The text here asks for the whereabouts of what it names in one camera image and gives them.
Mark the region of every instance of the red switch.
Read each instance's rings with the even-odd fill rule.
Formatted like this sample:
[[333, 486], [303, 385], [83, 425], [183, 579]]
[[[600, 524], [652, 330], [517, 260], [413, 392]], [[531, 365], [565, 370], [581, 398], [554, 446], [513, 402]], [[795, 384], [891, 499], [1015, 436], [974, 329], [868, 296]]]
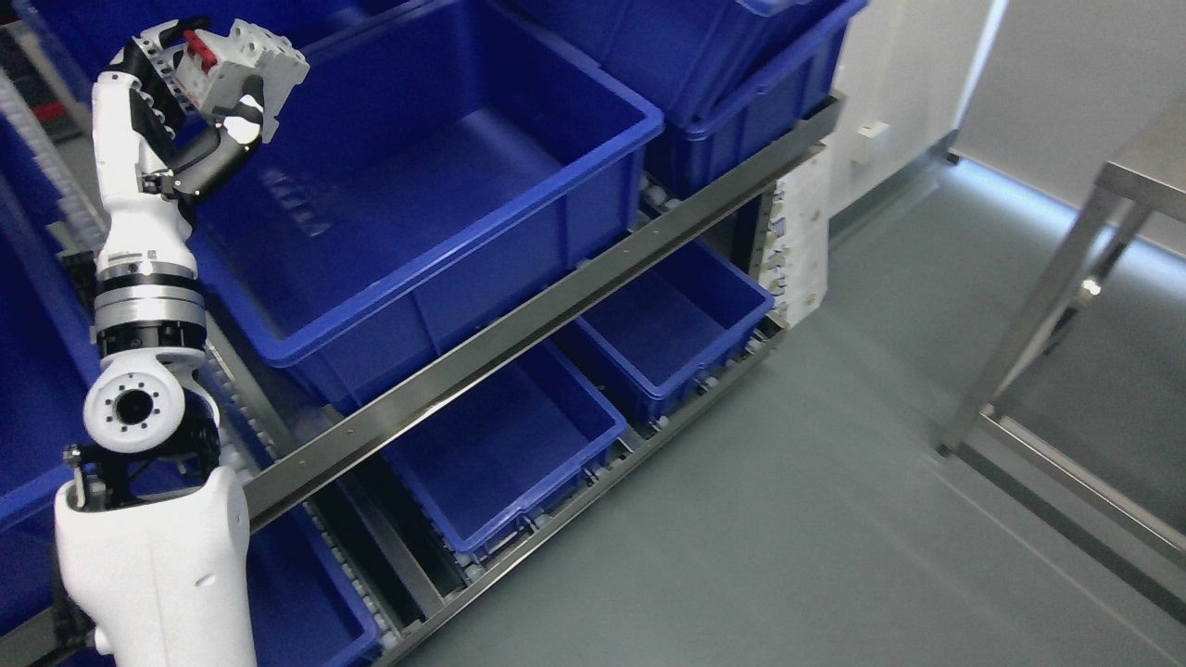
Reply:
[[185, 52], [190, 56], [197, 56], [202, 58], [202, 71], [210, 74], [210, 69], [218, 64], [218, 58], [215, 52], [206, 46], [206, 43], [198, 37], [198, 33], [192, 30], [187, 30], [181, 33], [185, 37]]

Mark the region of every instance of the shelving rack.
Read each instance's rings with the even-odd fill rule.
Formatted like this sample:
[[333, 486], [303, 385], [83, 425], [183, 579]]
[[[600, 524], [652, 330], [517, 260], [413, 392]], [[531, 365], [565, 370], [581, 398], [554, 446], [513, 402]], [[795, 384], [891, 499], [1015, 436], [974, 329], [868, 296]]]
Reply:
[[[423, 563], [413, 554], [397, 527], [382, 516], [372, 503], [359, 497], [368, 489], [351, 479], [347, 472], [664, 256], [744, 204], [767, 193], [779, 177], [821, 150], [818, 142], [835, 128], [843, 103], [843, 95], [833, 93], [791, 132], [686, 199], [680, 207], [637, 229], [305, 444], [293, 437], [260, 382], [253, 376], [250, 366], [235, 345], [230, 344], [217, 323], [211, 322], [208, 345], [215, 363], [221, 367], [234, 388], [237, 404], [259, 434], [278, 453], [283, 455], [246, 487], [253, 532], [337, 481], [339, 483], [334, 484], [334, 489], [344, 494], [359, 514], [362, 525], [378, 545], [390, 572], [400, 579], [419, 609], [419, 618], [398, 627], [391, 647], [374, 662], [376, 667], [394, 665], [406, 656], [675, 438], [738, 379], [770, 354], [779, 343], [782, 330], [769, 319], [764, 322], [746, 355], [718, 374], [715, 383], [706, 383], [700, 395], [681, 406], [665, 423], [636, 425], [619, 442], [616, 452], [618, 456], [608, 468], [586, 471], [587, 484], [548, 515], [546, 522], [533, 522], [490, 561], [477, 567], [471, 565], [459, 573], [457, 586], [447, 592], [440, 591], [440, 586], [426, 571]], [[733, 256], [748, 258], [754, 247], [760, 248], [765, 241], [764, 230], [765, 224], [759, 220], [754, 229], [734, 234], [735, 243], [751, 246], [733, 248]], [[387, 611], [389, 606], [389, 601], [381, 601], [381, 609]], [[71, 647], [58, 636], [53, 612], [45, 610], [0, 637], [0, 667], [52, 665], [76, 649], [77, 642]]]

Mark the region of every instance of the robotic arm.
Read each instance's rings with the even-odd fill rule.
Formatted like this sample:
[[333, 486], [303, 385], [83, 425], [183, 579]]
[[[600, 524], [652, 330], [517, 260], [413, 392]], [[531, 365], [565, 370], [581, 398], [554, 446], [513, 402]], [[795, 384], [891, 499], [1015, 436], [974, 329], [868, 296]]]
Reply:
[[[130, 39], [93, 89], [107, 241], [95, 259], [103, 371], [55, 498], [62, 583], [120, 667], [254, 667], [242, 485], [221, 466], [218, 407], [196, 381], [205, 305], [185, 246], [195, 209], [275, 132], [308, 64], [287, 39], [236, 20], [168, 21]], [[209, 125], [184, 148], [190, 112]], [[154, 459], [189, 464], [193, 488], [140, 497]]]

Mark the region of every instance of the stainless steel bar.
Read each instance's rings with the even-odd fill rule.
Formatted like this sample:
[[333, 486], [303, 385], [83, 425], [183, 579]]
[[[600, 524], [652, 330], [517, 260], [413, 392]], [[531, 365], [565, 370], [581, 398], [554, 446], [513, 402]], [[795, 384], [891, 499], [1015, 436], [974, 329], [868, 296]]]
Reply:
[[[1133, 203], [1121, 220], [1120, 225], [1112, 234], [1111, 239], [1104, 244], [1104, 248], [1099, 250], [1096, 259], [1091, 262], [1090, 268], [1088, 268], [1084, 274], [1082, 286], [1075, 288], [1075, 294], [1069, 299], [1066, 307], [1052, 317], [1052, 322], [1047, 325], [1051, 335], [1046, 341], [1035, 341], [1034, 348], [1026, 351], [1022, 358], [1037, 357], [1039, 354], [1045, 354], [1046, 351], [1053, 349], [1071, 331], [1072, 324], [1075, 323], [1079, 311], [1088, 307], [1088, 305], [1101, 293], [1101, 290], [1111, 273], [1112, 267], [1120, 260], [1120, 256], [1128, 248], [1133, 239], [1141, 231], [1144, 223], [1149, 220], [1153, 214], [1153, 209], [1146, 207], [1144, 204]], [[1009, 385], [1013, 377], [1006, 380], [1006, 385]]]
[[342, 493], [346, 497], [346, 501], [353, 508], [355, 513], [358, 514], [363, 526], [366, 527], [366, 531], [375, 539], [375, 544], [378, 546], [388, 565], [391, 566], [391, 570], [403, 582], [408, 592], [412, 593], [412, 598], [416, 602], [420, 611], [426, 617], [440, 612], [445, 606], [444, 598], [428, 577], [428, 573], [416, 561], [416, 557], [408, 550], [408, 545], [403, 542], [403, 538], [400, 536], [395, 526], [383, 516], [383, 510], [375, 501], [374, 495], [366, 487], [350, 476], [338, 479], [338, 484], [342, 487]]
[[[997, 420], [982, 413], [977, 415], [975, 428], [1021, 455], [1161, 555], [1186, 567], [1186, 535], [1059, 452], [1046, 440], [1007, 417]], [[974, 442], [974, 437], [965, 440], [968, 444]]]
[[53, 612], [46, 609], [0, 637], [0, 667], [44, 665], [56, 650]]
[[1101, 170], [1096, 184], [1186, 221], [1186, 95]]
[[1014, 317], [1001, 344], [964, 396], [942, 436], [942, 446], [958, 449], [964, 434], [976, 423], [981, 408], [991, 402], [1015, 375], [1019, 363], [1026, 351], [1033, 349], [1035, 341], [1044, 339], [1044, 325], [1070, 299], [1091, 246], [1120, 202], [1117, 195], [1102, 188], [1096, 188], [1091, 193], [1071, 231], [1059, 244], [1021, 311]]
[[761, 363], [761, 361], [770, 355], [770, 352], [773, 351], [780, 342], [782, 331], [779, 330], [777, 335], [758, 345], [752, 355], [741, 360], [735, 366], [725, 369], [718, 376], [719, 382], [716, 387], [702, 395], [694, 396], [678, 411], [671, 414], [667, 427], [658, 431], [648, 440], [643, 440], [642, 438], [631, 438], [631, 440], [636, 443], [633, 445], [635, 451], [632, 453], [627, 455], [625, 459], [616, 464], [612, 470], [600, 475], [599, 479], [592, 487], [587, 487], [576, 497], [563, 506], [560, 512], [553, 516], [551, 521], [537, 532], [522, 538], [519, 542], [512, 545], [509, 551], [500, 554], [478, 580], [458, 593], [457, 597], [449, 599], [439, 614], [427, 618], [423, 624], [415, 627], [410, 633], [404, 635], [400, 643], [381, 655], [372, 663], [372, 667], [387, 667], [389, 665], [395, 665], [401, 659], [406, 658], [433, 633], [460, 614], [461, 610], [468, 606], [470, 603], [478, 598], [478, 596], [486, 592], [527, 557], [531, 555], [531, 553], [543, 546], [543, 544], [560, 532], [561, 528], [588, 509], [594, 501], [604, 496], [607, 491], [610, 491], [610, 489], [621, 482], [626, 475], [635, 471], [644, 460], [650, 458], [651, 455], [658, 451], [663, 445], [670, 443], [671, 439], [674, 439], [684, 427], [695, 421], [696, 418], [712, 407], [718, 399], [721, 398], [721, 395], [737, 383], [739, 379]]
[[[238, 400], [247, 407], [249, 417], [259, 423], [260, 434], [272, 440], [273, 450], [280, 456], [295, 451], [299, 445], [292, 431], [280, 418], [243, 358], [235, 351], [227, 335], [223, 333], [212, 317], [206, 323], [206, 343], [218, 364], [229, 375], [230, 383], [238, 393]], [[416, 563], [395, 526], [382, 516], [378, 504], [371, 498], [371, 494], [357, 481], [349, 477], [342, 478], [340, 482], [346, 502], [350, 503], [358, 519], [370, 532], [383, 558], [407, 586], [416, 605], [425, 615], [438, 612], [444, 605], [440, 592], [420, 564]]]
[[264, 470], [247, 485], [253, 529], [282, 515], [761, 192], [835, 128], [842, 106], [834, 97], [675, 210]]

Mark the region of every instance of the metal rail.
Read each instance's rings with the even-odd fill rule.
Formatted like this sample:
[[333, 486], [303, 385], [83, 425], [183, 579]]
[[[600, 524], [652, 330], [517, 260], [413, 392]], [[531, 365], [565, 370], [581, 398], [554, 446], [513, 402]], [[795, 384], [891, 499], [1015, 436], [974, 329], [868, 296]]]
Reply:
[[[534, 297], [511, 313], [459, 344], [435, 362], [388, 390], [371, 404], [350, 414], [310, 443], [263, 470], [247, 487], [251, 531], [304, 502], [308, 496], [338, 479], [370, 455], [408, 431], [470, 387], [514, 361], [547, 336], [580, 316], [587, 309], [638, 277], [656, 262], [690, 242], [706, 229], [734, 212], [774, 180], [810, 159], [812, 147], [836, 127], [844, 96], [833, 95], [811, 116], [770, 146], [696, 192], [678, 208], [653, 220], [637, 233], [593, 258], [559, 282]], [[216, 333], [225, 343], [225, 337]], [[217, 345], [215, 354], [219, 354]], [[770, 344], [722, 375], [712, 392], [691, 401], [671, 419], [668, 427], [645, 440], [646, 445], [626, 458], [589, 490], [568, 503], [546, 527], [500, 555], [485, 574], [439, 606], [425, 623], [415, 625], [393, 650], [376, 665], [390, 665], [412, 647], [455, 616], [478, 595], [527, 558], [563, 525], [600, 497], [623, 476], [695, 419], [722, 389], [769, 352]], [[266, 400], [259, 385], [244, 373], [232, 381], [244, 400]], [[261, 425], [273, 438], [285, 438], [287, 428], [273, 421]], [[275, 443], [279, 450], [291, 443]], [[52, 614], [46, 610], [0, 636], [0, 667], [50, 665], [64, 659], [56, 644]]]

